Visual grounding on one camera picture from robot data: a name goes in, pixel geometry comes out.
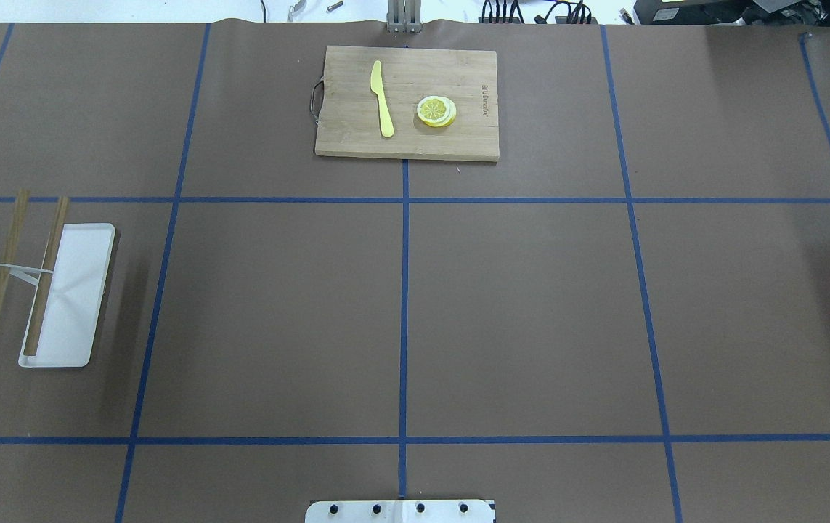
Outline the wooden rack bar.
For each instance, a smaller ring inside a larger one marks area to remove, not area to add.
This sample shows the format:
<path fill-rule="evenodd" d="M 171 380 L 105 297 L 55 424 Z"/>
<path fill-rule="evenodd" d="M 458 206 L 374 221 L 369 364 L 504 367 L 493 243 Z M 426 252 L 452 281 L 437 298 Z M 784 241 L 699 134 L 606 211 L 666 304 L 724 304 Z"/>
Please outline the wooden rack bar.
<path fill-rule="evenodd" d="M 17 245 L 19 245 L 20 242 L 20 234 L 22 234 L 23 231 L 24 219 L 26 218 L 29 198 L 29 190 L 24 188 L 17 190 L 15 196 L 14 211 L 9 226 L 9 232 L 7 232 L 5 248 L 3 250 L 0 262 L 0 318 L 2 308 L 5 302 L 7 281 L 9 281 L 9 273 L 11 269 L 10 265 L 13 264 L 17 252 Z"/>
<path fill-rule="evenodd" d="M 41 265 L 36 294 L 34 294 L 33 306 L 30 311 L 24 341 L 23 355 L 26 357 L 33 357 L 38 351 L 41 331 L 45 320 L 46 306 L 49 301 L 50 291 L 52 290 L 53 271 L 57 262 L 57 252 L 59 252 L 60 244 L 62 244 L 62 233 L 69 205 L 70 198 L 68 196 L 60 196 L 57 199 L 52 231 L 50 231 L 49 238 L 47 238 L 45 257 Z"/>

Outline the white rectangular tray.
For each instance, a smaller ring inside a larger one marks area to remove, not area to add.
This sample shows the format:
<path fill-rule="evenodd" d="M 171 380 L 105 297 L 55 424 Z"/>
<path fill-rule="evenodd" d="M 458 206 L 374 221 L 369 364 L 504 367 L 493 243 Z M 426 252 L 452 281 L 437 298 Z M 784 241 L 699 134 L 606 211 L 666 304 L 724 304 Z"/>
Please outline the white rectangular tray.
<path fill-rule="evenodd" d="M 112 223 L 67 223 L 62 232 L 36 354 L 20 353 L 22 368 L 82 368 L 89 364 L 115 247 Z"/>

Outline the bamboo cutting board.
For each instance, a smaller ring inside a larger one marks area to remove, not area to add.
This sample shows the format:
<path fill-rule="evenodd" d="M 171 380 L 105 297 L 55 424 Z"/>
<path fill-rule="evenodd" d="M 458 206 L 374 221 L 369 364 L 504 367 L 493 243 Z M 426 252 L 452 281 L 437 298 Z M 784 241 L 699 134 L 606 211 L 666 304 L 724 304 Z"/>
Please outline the bamboo cutting board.
<path fill-rule="evenodd" d="M 381 60 L 395 133 L 382 138 L 370 72 Z M 499 151 L 498 56 L 495 51 L 326 49 L 315 153 L 332 158 L 387 158 L 495 163 Z M 417 104 L 443 96 L 457 105 L 450 126 L 429 128 Z"/>

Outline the wooden rack bar inner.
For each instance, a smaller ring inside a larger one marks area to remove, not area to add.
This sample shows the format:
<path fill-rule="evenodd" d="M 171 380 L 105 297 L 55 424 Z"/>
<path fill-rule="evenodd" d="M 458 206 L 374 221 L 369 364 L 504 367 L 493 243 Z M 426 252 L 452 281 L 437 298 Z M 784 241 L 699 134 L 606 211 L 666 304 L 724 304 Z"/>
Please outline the wooden rack bar inner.
<path fill-rule="evenodd" d="M 36 294 L 34 294 L 33 306 L 30 311 L 24 341 L 23 355 L 26 357 L 33 357 L 38 351 L 41 331 L 45 320 L 46 306 L 49 301 L 50 291 L 52 290 L 53 271 L 57 262 L 57 252 L 59 252 L 60 244 L 62 244 L 62 233 L 69 205 L 70 198 L 68 196 L 60 196 L 57 199 L 52 231 L 50 231 L 49 238 L 47 238 L 45 257 L 41 265 Z"/>

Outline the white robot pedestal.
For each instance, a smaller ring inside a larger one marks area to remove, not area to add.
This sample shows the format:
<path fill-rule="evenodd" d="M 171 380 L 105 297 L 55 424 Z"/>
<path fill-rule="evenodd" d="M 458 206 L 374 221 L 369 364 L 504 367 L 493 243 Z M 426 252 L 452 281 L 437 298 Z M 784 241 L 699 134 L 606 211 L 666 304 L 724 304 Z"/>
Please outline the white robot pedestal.
<path fill-rule="evenodd" d="M 495 522 L 493 500 L 320 500 L 305 522 Z"/>

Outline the wooden rack bar outer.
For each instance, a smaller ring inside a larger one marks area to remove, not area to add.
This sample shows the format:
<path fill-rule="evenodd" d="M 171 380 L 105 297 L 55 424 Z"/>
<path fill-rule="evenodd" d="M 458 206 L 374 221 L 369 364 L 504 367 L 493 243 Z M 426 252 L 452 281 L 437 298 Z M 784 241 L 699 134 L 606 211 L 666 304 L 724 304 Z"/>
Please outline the wooden rack bar outer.
<path fill-rule="evenodd" d="M 17 245 L 19 245 L 20 242 L 20 234 L 22 234 L 23 231 L 24 219 L 26 218 L 29 198 L 29 190 L 24 188 L 17 190 L 15 196 L 14 211 L 9 226 L 9 232 L 7 232 L 5 248 L 3 250 L 0 262 L 0 318 L 2 308 L 5 302 L 7 281 L 9 281 L 9 273 L 11 269 L 10 265 L 13 264 L 17 252 Z"/>

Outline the yellow lemon slice toy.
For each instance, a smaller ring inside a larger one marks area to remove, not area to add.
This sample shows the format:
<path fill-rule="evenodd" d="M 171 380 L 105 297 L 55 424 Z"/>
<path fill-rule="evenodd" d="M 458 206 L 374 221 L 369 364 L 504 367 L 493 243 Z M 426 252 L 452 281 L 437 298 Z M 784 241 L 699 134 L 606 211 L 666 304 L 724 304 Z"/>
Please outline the yellow lemon slice toy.
<path fill-rule="evenodd" d="M 447 97 L 427 96 L 417 104 L 417 117 L 429 128 L 444 128 L 457 118 L 457 105 Z"/>

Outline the yellow plastic knife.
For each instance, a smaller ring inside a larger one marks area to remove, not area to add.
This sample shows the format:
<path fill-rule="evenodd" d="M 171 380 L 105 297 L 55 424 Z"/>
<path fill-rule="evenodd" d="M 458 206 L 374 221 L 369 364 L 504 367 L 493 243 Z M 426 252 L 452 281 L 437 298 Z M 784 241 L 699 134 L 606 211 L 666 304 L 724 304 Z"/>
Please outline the yellow plastic knife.
<path fill-rule="evenodd" d="M 370 90 L 377 98 L 379 132 L 382 138 L 391 139 L 394 136 L 394 120 L 389 113 L 387 96 L 383 83 L 383 67 L 381 60 L 375 60 L 370 72 Z"/>

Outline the aluminium frame post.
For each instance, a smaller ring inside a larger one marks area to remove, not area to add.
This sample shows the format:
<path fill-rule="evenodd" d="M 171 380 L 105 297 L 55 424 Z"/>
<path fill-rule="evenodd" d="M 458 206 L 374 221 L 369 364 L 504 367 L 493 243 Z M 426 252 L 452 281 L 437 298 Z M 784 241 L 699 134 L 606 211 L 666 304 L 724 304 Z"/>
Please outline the aluminium frame post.
<path fill-rule="evenodd" d="M 389 0 L 387 31 L 389 33 L 421 33 L 421 0 Z"/>

